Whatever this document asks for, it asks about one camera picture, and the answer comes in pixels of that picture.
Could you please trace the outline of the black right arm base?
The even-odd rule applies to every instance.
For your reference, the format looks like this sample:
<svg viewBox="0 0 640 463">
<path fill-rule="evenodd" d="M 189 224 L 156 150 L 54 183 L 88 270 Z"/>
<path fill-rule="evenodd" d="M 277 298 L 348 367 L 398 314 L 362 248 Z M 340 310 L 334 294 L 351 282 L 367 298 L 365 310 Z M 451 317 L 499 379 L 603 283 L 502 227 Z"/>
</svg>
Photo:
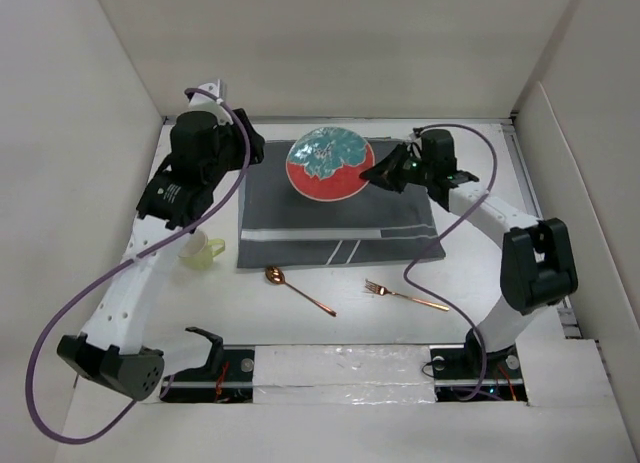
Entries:
<svg viewBox="0 0 640 463">
<path fill-rule="evenodd" d="M 421 371 L 432 379 L 437 403 L 528 401 L 515 346 L 490 354 L 483 377 L 481 362 L 470 362 L 462 345 L 436 345 L 429 351 Z"/>
</svg>

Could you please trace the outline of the copper spoon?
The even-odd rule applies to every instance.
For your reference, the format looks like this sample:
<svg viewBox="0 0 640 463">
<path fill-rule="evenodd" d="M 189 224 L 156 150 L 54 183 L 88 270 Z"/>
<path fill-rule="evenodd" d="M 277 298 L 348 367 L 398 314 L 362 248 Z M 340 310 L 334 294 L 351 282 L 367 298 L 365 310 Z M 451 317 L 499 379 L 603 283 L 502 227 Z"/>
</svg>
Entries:
<svg viewBox="0 0 640 463">
<path fill-rule="evenodd" d="M 295 293 L 297 293 L 298 295 L 300 295 L 301 297 L 303 297 L 306 300 L 308 300 L 309 302 L 311 302 L 312 304 L 314 304 L 317 308 L 321 309 L 323 312 L 325 312 L 329 316 L 331 316 L 331 317 L 336 317 L 337 316 L 337 312 L 335 310 L 333 310 L 329 306 L 319 302 L 318 300 L 312 298 L 311 296 L 309 296 L 305 292 L 301 291 L 296 286 L 292 285 L 286 279 L 284 272 L 280 268 L 275 267 L 275 266 L 269 266 L 269 267 L 265 268 L 264 273 L 265 273 L 266 279 L 270 283 L 272 283 L 274 285 L 284 285 L 287 288 L 289 288 L 292 291 L 294 291 Z"/>
</svg>

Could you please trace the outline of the grey cloth placemat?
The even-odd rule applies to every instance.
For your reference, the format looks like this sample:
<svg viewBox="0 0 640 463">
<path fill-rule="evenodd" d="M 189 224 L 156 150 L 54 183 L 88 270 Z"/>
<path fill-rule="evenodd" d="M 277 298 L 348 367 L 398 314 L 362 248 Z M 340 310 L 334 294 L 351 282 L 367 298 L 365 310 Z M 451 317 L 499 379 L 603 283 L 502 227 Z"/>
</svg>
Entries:
<svg viewBox="0 0 640 463">
<path fill-rule="evenodd" d="M 367 185 L 341 201 L 315 201 L 288 179 L 291 146 L 267 143 L 264 161 L 248 171 L 240 192 L 238 268 L 402 263 L 421 251 L 428 261 L 444 258 L 442 246 L 427 248 L 438 232 L 424 188 L 397 194 Z"/>
</svg>

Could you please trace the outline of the teal and red plate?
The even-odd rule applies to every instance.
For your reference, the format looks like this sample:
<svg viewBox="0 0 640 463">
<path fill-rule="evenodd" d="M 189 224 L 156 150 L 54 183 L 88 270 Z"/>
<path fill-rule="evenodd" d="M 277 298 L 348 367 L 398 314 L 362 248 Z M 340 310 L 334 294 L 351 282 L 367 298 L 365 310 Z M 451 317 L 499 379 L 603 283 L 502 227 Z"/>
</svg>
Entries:
<svg viewBox="0 0 640 463">
<path fill-rule="evenodd" d="M 361 174 L 375 163 L 368 140 L 352 130 L 329 126 L 316 128 L 292 144 L 285 171 L 299 194 L 330 203 L 360 193 L 368 185 Z"/>
</svg>

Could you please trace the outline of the pale yellow mug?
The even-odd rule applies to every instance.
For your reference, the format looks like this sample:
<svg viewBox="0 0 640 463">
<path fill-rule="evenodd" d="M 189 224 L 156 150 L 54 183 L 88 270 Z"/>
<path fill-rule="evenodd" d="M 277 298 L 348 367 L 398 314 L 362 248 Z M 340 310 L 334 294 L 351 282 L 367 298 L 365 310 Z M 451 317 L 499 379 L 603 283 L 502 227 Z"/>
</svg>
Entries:
<svg viewBox="0 0 640 463">
<path fill-rule="evenodd" d="M 224 239 L 210 238 L 204 231 L 197 229 L 182 247 L 179 259 L 186 267 L 203 271 L 210 268 L 214 259 L 225 249 Z"/>
</svg>

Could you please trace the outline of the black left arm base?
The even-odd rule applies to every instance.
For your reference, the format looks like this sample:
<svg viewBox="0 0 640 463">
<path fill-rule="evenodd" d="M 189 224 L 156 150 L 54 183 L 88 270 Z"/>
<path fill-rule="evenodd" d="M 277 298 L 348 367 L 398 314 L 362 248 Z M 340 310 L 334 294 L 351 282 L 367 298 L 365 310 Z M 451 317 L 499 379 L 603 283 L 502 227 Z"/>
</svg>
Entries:
<svg viewBox="0 0 640 463">
<path fill-rule="evenodd" d="M 185 331 L 198 336 L 207 359 L 199 366 L 168 375 L 160 387 L 159 400 L 164 403 L 252 403 L 256 347 L 228 346 L 221 336 L 194 326 Z"/>
</svg>

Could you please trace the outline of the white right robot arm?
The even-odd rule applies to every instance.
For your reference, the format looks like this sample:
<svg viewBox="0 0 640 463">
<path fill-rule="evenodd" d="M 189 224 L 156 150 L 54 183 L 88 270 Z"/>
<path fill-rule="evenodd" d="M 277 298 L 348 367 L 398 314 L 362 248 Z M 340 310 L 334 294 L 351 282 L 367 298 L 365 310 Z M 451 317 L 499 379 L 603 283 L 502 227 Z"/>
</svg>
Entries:
<svg viewBox="0 0 640 463">
<path fill-rule="evenodd" d="M 424 187 L 433 202 L 470 222 L 500 249 L 500 299 L 467 333 L 462 352 L 465 370 L 483 377 L 540 312 L 577 290 L 569 232 L 562 220 L 527 214 L 459 169 L 448 129 L 428 126 L 414 134 L 412 142 L 397 145 L 360 177 L 397 193 L 409 184 Z"/>
</svg>

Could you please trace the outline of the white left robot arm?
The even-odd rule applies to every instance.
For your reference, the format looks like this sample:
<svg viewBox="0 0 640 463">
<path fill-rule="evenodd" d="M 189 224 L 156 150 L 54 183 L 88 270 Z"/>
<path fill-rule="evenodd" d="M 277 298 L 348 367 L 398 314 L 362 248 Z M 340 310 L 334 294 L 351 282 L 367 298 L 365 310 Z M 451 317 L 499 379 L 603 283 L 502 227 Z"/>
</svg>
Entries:
<svg viewBox="0 0 640 463">
<path fill-rule="evenodd" d="M 225 103 L 221 81 L 186 90 L 188 109 L 170 132 L 170 150 L 136 206 L 124 269 L 111 277 L 78 335 L 64 335 L 58 356 L 84 379 L 134 401 L 184 370 L 212 379 L 222 370 L 223 340 L 194 326 L 148 343 L 145 327 L 180 251 L 222 203 L 216 187 L 229 172 L 244 177 L 264 158 L 265 140 L 245 111 Z"/>
</svg>

